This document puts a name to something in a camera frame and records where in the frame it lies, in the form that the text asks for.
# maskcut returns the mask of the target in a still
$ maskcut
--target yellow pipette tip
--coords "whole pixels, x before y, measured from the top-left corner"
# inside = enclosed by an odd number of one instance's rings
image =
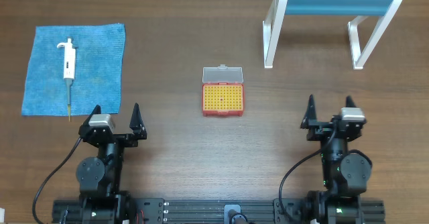
[[[68,121],[70,121],[70,115],[72,113],[72,106],[67,105],[67,110],[68,110]]]

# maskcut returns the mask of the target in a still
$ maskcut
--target blue panel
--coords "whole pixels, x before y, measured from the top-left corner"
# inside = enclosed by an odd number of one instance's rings
[[[383,16],[393,0],[288,0],[287,15]]]

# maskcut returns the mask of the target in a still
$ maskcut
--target wooden table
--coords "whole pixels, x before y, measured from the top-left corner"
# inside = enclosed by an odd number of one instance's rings
[[[37,25],[124,23],[121,112],[140,104],[148,140],[126,150],[121,188],[135,197],[277,197],[285,172],[317,150],[299,125],[308,96],[327,121],[352,95],[368,120],[350,148],[374,162],[364,197],[385,201],[388,223],[427,223],[429,197],[429,0],[404,0],[364,70],[353,70],[352,17],[286,16],[274,69],[263,68],[262,20],[271,0],[0,0],[0,207],[6,221],[33,221],[33,197],[78,137],[85,116],[22,117]],[[360,26],[361,41],[375,19]],[[203,117],[204,66],[242,66],[242,117]],[[76,165],[97,151],[81,144],[46,185],[38,215],[77,197]],[[285,197],[324,190],[319,158],[287,180]]]

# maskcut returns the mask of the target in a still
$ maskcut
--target blue towel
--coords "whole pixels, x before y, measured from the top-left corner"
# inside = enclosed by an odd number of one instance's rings
[[[88,115],[95,105],[103,113],[118,113],[121,105],[122,56],[125,27],[121,23],[100,26],[41,26],[36,28],[28,63],[22,115],[67,116],[64,82],[64,48],[73,39],[76,72],[71,87],[72,115]]]

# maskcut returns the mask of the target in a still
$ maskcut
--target blue and white rack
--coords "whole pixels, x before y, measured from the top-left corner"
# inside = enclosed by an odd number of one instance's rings
[[[402,0],[273,0],[263,21],[263,61],[273,68],[273,59],[284,15],[357,15],[348,23],[353,68],[360,70],[395,15]],[[379,20],[361,52],[357,26],[369,16]]]

